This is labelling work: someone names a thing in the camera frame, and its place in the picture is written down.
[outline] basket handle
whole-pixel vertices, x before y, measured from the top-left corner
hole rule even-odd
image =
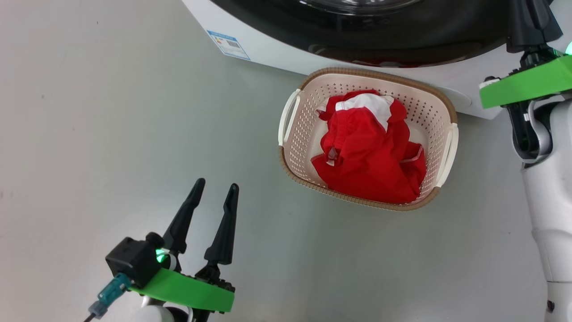
[[[445,183],[449,172],[451,172],[451,167],[453,167],[453,161],[455,161],[455,155],[457,154],[457,146],[459,145],[459,128],[457,123],[453,123],[449,129],[449,134],[447,135],[447,142],[445,143],[445,151],[443,152],[443,158],[441,159],[441,165],[439,166],[439,172],[437,175],[436,187],[440,187]]]
[[[292,122],[294,121],[294,115],[296,115],[296,111],[298,110],[298,105],[300,105],[300,89],[296,89],[291,95],[288,101],[286,101],[286,105],[284,106],[284,110],[282,111],[282,117],[280,118],[280,125],[278,126],[278,145],[284,146],[284,141],[288,140],[288,136],[290,135],[290,129],[292,128]],[[286,128],[286,133],[284,133],[284,128],[286,126],[286,118],[290,110],[294,107],[294,111],[292,111],[292,116],[290,117],[290,122],[288,122],[288,127]]]

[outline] green led light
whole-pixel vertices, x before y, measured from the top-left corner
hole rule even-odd
[[[157,255],[157,261],[159,263],[162,263],[165,260],[166,255],[165,255],[165,252],[163,250],[156,249],[155,254]]]

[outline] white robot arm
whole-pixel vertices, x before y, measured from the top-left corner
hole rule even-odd
[[[522,175],[548,282],[546,321],[572,321],[572,100],[550,111],[549,154],[524,163]]]

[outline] energy label sticker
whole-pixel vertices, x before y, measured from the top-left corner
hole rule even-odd
[[[208,32],[210,37],[213,38],[215,44],[219,46],[223,54],[250,60],[250,57],[248,57],[248,55],[244,52],[243,47],[239,44],[239,41],[236,40],[236,38],[220,33],[215,33],[210,30],[207,30],[206,32]]]

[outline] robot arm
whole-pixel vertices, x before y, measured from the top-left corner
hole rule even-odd
[[[186,235],[194,209],[201,201],[205,179],[195,183],[163,237],[149,233],[144,241],[124,238],[106,257],[115,278],[89,307],[84,322],[100,319],[127,290],[144,295],[134,322],[206,322],[211,313],[230,312],[235,288],[220,278],[220,265],[232,262],[239,187],[232,184],[224,202],[224,215],[211,247],[207,264],[194,277],[181,274],[179,254],[186,251]],[[163,307],[174,303],[188,308]]]
[[[548,283],[545,321],[572,321],[572,56],[546,43],[562,35],[545,0],[511,0],[507,51],[524,52],[521,68],[488,79],[483,106],[502,106],[513,125],[542,267]]]

